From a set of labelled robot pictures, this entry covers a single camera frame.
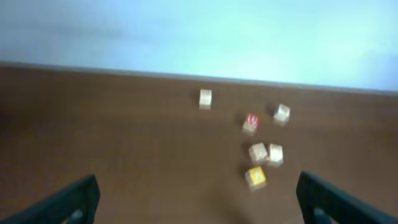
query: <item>white top face of cube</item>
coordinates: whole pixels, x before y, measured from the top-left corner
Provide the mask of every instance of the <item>white top face of cube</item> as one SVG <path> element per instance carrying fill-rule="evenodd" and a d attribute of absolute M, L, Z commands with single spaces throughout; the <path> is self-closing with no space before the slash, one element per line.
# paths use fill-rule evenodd
<path fill-rule="evenodd" d="M 200 90 L 200 105 L 211 105 L 211 90 Z"/>
<path fill-rule="evenodd" d="M 274 118 L 280 121 L 288 120 L 290 116 L 290 108 L 285 105 L 279 105 Z"/>
<path fill-rule="evenodd" d="M 284 158 L 282 146 L 275 144 L 269 145 L 269 160 L 272 162 L 279 162 Z"/>
<path fill-rule="evenodd" d="M 267 149 L 263 143 L 252 145 L 251 150 L 255 160 L 265 159 L 268 156 Z"/>

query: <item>blue wall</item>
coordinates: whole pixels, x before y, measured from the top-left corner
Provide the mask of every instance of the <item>blue wall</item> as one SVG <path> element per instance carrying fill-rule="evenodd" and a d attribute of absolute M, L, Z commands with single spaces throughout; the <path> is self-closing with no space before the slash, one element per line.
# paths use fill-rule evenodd
<path fill-rule="evenodd" d="M 2 0 L 0 60 L 398 90 L 396 0 Z"/>

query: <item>wooden table surface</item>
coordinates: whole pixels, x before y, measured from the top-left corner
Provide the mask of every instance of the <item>wooden table surface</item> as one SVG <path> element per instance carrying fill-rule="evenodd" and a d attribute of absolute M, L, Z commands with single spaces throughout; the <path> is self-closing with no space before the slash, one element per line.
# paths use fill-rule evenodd
<path fill-rule="evenodd" d="M 270 116 L 279 103 L 285 127 Z M 95 174 L 96 223 L 303 223 L 301 170 L 398 216 L 394 95 L 1 67 L 0 115 L 0 218 Z M 284 164 L 250 192 L 257 142 L 282 145 Z"/>

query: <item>cube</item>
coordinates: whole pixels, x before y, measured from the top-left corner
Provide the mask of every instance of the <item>cube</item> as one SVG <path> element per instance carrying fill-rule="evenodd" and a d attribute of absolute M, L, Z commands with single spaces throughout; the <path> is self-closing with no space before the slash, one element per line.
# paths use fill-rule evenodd
<path fill-rule="evenodd" d="M 243 124 L 243 131 L 248 134 L 254 134 L 259 127 L 259 117 L 255 114 L 248 113 Z"/>
<path fill-rule="evenodd" d="M 269 159 L 267 148 L 263 143 L 252 145 L 249 154 L 253 164 L 265 164 Z"/>
<path fill-rule="evenodd" d="M 268 165 L 278 167 L 284 163 L 284 154 L 282 146 L 269 144 L 268 150 L 269 150 Z"/>
<path fill-rule="evenodd" d="M 290 118 L 290 108 L 285 105 L 279 105 L 274 115 L 274 120 L 279 124 L 286 124 Z"/>
<path fill-rule="evenodd" d="M 251 190 L 257 190 L 266 185 L 266 175 L 259 166 L 249 169 L 245 173 L 245 178 Z"/>
<path fill-rule="evenodd" d="M 200 90 L 199 109 L 209 110 L 211 106 L 211 90 Z"/>

